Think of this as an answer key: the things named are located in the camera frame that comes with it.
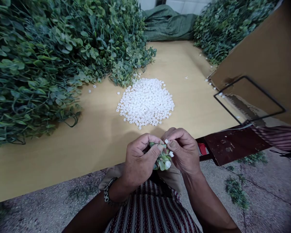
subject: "concrete floor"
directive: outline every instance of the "concrete floor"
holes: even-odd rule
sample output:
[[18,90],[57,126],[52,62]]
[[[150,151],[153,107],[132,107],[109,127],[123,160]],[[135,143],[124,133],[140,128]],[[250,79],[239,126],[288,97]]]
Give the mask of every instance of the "concrete floor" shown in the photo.
[[[291,232],[291,160],[265,152],[268,164],[256,167],[237,162],[217,167],[213,161],[200,165],[210,187],[243,233]],[[233,172],[226,169],[229,165],[235,167]],[[11,211],[0,223],[0,233],[60,232],[98,193],[104,174],[94,172],[6,201]],[[246,211],[234,205],[225,192],[224,181],[229,176],[237,178],[237,174],[246,178],[242,185],[250,202]],[[199,225],[186,192],[182,202]]]

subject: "white tile wall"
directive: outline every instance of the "white tile wall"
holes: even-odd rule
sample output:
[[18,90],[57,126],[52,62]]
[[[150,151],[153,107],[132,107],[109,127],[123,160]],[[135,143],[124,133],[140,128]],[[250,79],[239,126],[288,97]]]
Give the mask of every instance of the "white tile wall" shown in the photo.
[[156,6],[156,0],[138,0],[142,10],[150,10]]
[[[150,10],[155,7],[156,0],[138,0],[142,10]],[[176,12],[181,14],[200,15],[204,7],[212,0],[166,0],[166,5],[171,6]]]

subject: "green tarp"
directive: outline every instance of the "green tarp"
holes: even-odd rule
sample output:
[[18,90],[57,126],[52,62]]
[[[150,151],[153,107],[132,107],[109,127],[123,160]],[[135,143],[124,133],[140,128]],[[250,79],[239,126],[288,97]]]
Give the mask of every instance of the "green tarp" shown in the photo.
[[147,41],[192,40],[196,15],[181,15],[168,5],[159,5],[142,12]]

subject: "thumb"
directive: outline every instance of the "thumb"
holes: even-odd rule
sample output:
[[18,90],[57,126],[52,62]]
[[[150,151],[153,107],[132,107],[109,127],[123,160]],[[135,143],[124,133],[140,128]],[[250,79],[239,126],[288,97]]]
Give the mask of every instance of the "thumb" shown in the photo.
[[145,156],[157,159],[158,156],[162,153],[164,147],[160,144],[152,146]]
[[182,147],[178,144],[178,142],[176,140],[171,140],[168,144],[167,144],[168,149],[170,149],[172,152],[174,152],[176,155],[178,155],[180,153],[180,151],[182,150]]

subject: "striped clothing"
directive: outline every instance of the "striped clothing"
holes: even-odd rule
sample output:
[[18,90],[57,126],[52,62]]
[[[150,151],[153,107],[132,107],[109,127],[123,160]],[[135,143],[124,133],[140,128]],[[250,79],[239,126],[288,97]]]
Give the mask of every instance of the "striped clothing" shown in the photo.
[[251,127],[251,129],[264,139],[269,145],[280,150],[291,151],[291,127]]
[[200,232],[178,193],[170,188],[165,197],[154,182],[147,180],[128,198],[125,206],[109,222],[107,232]]

